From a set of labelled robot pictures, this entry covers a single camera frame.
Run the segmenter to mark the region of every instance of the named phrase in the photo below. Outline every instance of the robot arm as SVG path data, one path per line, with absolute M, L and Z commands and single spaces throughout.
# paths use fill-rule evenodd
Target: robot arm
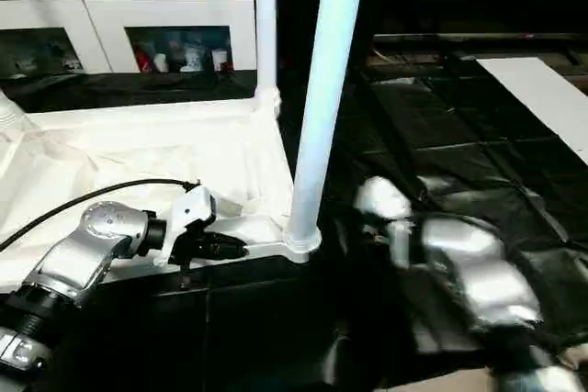
M 245 256 L 242 241 L 204 231 L 215 219 L 214 199 L 202 185 L 175 201 L 167 219 L 117 202 L 90 206 L 0 306 L 0 388 L 23 390 L 44 369 L 114 259 L 166 248 L 165 261 L 185 270 L 193 258 Z
M 490 225 L 446 214 L 415 216 L 408 199 L 379 177 L 360 187 L 356 208 L 383 221 L 396 266 L 426 267 L 458 306 L 486 349 L 497 390 L 584 391 L 576 375 L 537 341 L 537 297 L 505 259 L 504 244 Z

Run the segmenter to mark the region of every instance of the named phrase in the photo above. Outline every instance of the black tile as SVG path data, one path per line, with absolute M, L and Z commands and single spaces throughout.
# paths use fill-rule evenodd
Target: black tile
M 131 297 L 83 314 L 41 390 L 202 389 L 206 292 Z
M 335 337 L 333 310 L 311 283 L 213 289 L 207 390 L 319 385 Z

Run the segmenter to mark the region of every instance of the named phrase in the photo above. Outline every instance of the white molded surface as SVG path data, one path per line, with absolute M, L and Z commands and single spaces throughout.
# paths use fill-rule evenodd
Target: white molded surface
M 478 60 L 588 164 L 588 97 L 537 58 Z
M 28 116 L 40 130 L 4 141 L 0 240 L 38 215 L 97 188 L 148 177 L 202 180 L 217 198 L 212 230 L 250 245 L 249 258 L 307 253 L 282 242 L 292 181 L 271 109 L 254 99 L 77 110 Z M 145 185 L 96 200 L 163 214 L 181 187 Z M 20 284 L 49 247 L 69 234 L 96 200 L 47 221 L 0 253 L 0 291 Z M 109 279 L 176 271 L 147 258 L 117 261 Z M 212 264 L 194 262 L 193 266 Z

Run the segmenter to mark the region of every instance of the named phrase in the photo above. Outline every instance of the glass cabinet door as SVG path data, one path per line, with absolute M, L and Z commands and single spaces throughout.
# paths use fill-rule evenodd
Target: glass cabinet door
M 254 0 L 86 0 L 115 73 L 256 68 Z
M 142 73 L 232 70 L 231 32 L 217 27 L 125 28 Z
M 83 73 L 63 28 L 0 30 L 0 78 Z
M 108 72 L 82 0 L 0 2 L 0 78 Z

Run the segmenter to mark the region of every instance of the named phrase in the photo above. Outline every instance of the white vertical pipe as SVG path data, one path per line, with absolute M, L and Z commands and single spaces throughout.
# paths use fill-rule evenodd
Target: white vertical pipe
M 257 35 L 257 88 L 261 103 L 279 106 L 277 90 L 277 25 L 276 0 L 255 0 L 255 33 Z
M 286 243 L 299 251 L 318 246 L 316 221 L 333 142 L 359 0 L 321 0 L 314 36 L 292 210 Z

